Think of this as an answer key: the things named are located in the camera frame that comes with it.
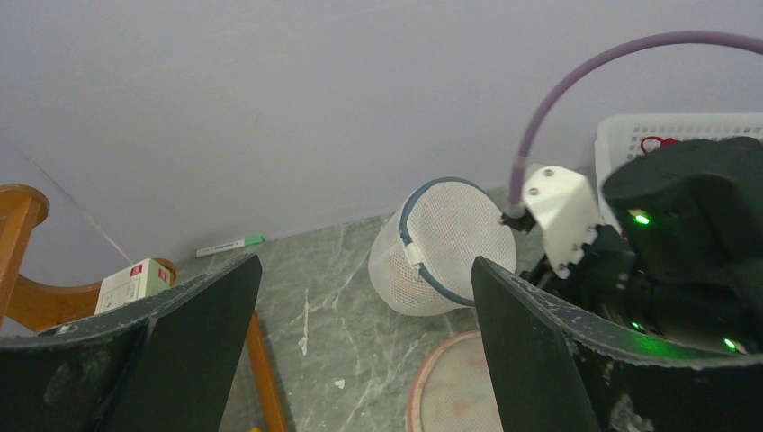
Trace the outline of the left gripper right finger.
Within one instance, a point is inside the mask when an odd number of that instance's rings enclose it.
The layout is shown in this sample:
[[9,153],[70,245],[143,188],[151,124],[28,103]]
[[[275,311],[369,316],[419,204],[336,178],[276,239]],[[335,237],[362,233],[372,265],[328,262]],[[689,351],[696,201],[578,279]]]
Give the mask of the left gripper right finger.
[[506,431],[761,430],[761,355],[644,335],[482,256],[471,279]]

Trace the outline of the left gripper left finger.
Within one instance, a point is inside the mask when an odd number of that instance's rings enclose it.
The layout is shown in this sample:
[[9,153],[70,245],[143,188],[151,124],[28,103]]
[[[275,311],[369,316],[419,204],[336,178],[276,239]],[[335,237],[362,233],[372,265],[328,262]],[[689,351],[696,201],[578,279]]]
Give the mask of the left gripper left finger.
[[217,430],[262,273],[251,253],[115,310],[3,337],[2,430]]

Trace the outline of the floral mesh laundry bag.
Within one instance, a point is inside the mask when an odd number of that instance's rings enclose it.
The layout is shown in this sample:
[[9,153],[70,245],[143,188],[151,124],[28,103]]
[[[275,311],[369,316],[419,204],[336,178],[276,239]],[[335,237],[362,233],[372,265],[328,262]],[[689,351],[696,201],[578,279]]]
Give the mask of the floral mesh laundry bag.
[[408,397],[409,431],[501,431],[481,332],[446,339],[425,359]]

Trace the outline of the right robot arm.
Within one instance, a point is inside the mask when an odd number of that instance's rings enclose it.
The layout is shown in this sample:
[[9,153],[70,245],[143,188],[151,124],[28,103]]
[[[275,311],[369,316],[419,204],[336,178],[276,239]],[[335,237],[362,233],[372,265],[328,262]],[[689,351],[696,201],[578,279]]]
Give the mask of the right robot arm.
[[619,325],[709,351],[762,349],[762,143],[676,141],[616,169],[599,225],[566,265],[522,277]]

